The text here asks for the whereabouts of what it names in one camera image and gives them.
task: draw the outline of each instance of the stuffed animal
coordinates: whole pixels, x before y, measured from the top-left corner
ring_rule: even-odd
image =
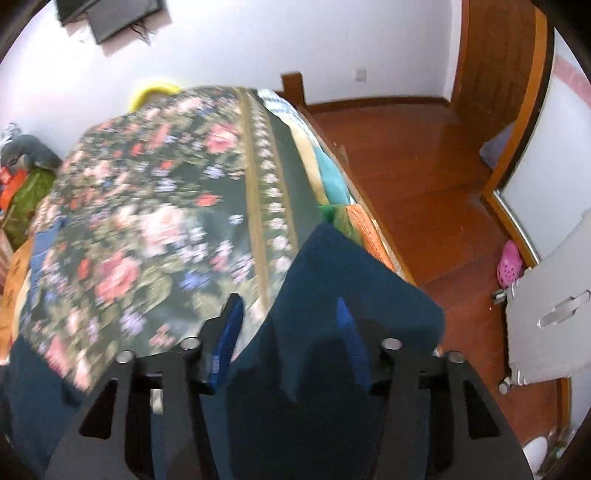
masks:
[[[57,174],[62,164],[61,158],[33,135],[19,135],[6,143],[0,152],[0,164],[15,174],[15,166],[22,156],[27,171],[35,166]]]

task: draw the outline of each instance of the wooden floor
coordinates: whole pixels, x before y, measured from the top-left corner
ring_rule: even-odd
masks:
[[[446,312],[445,350],[468,357],[519,440],[548,434],[557,384],[497,394],[506,376],[502,307],[491,304],[505,232],[480,201],[490,175],[467,128],[440,105],[356,108],[315,116],[344,145],[358,182],[385,222],[417,285]]]

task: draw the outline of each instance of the pink crocs shoe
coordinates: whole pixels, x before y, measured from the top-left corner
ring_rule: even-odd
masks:
[[[521,275],[523,260],[519,255],[517,245],[509,240],[503,247],[501,261],[496,268],[496,279],[503,288],[509,288]]]

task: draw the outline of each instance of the yellow handle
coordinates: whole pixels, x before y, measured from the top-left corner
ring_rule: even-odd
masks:
[[[183,89],[177,85],[168,82],[154,82],[134,93],[129,105],[129,113],[135,112],[144,106],[146,100],[153,93],[163,93],[165,95],[176,95]]]

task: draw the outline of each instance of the orange cloth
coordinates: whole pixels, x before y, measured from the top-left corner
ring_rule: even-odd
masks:
[[[20,187],[25,183],[27,179],[27,171],[26,170],[19,170],[18,173],[14,176],[12,181],[4,187],[4,191],[2,192],[2,196],[0,196],[0,209],[6,212],[8,210],[8,206],[10,205],[10,201],[14,194],[18,191]]]
[[[0,300],[0,361],[6,360],[10,347],[15,340],[15,309],[24,303],[19,294],[25,283],[29,269],[29,260],[33,253],[33,238],[29,238],[12,256],[12,262],[2,300]]]
[[[376,230],[374,223],[371,218],[369,218],[369,215],[365,213],[363,207],[359,204],[347,205],[347,215],[349,215],[351,224],[361,236],[363,247],[367,252],[396,273],[394,264],[382,243],[382,239],[379,237],[379,233]]]

